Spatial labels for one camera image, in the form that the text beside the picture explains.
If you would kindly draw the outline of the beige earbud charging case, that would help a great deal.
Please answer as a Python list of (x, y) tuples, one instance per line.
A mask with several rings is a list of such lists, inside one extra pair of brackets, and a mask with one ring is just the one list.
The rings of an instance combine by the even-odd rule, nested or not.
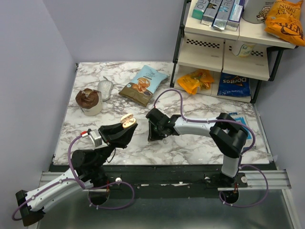
[(120, 123), (122, 124), (123, 128), (128, 128), (136, 123), (136, 119), (133, 117), (133, 114), (129, 113), (120, 119)]

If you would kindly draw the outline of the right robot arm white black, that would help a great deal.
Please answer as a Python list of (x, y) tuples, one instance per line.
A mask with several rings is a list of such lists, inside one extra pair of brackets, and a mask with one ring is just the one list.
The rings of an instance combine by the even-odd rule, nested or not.
[(181, 114), (168, 117), (153, 108), (146, 115), (149, 122), (149, 141), (162, 140), (171, 135), (198, 135), (213, 139), (223, 154), (223, 165), (219, 175), (220, 183), (230, 187), (236, 182), (241, 153), (248, 138), (248, 131), (229, 114), (220, 113), (214, 119), (188, 119)]

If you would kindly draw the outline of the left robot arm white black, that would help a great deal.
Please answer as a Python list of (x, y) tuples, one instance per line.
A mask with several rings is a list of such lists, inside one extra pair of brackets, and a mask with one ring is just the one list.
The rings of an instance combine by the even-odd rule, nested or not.
[[(116, 179), (110, 182), (103, 164), (117, 148), (125, 149), (130, 143), (137, 123), (117, 123), (102, 125), (99, 129), (82, 132), (68, 147), (69, 169), (56, 179), (32, 191), (20, 190), (16, 193), (20, 220), (25, 227), (40, 221), (46, 211), (74, 192), (103, 189), (106, 195), (110, 186), (125, 184)], [(89, 137), (95, 149), (72, 151), (73, 144), (80, 138)]]

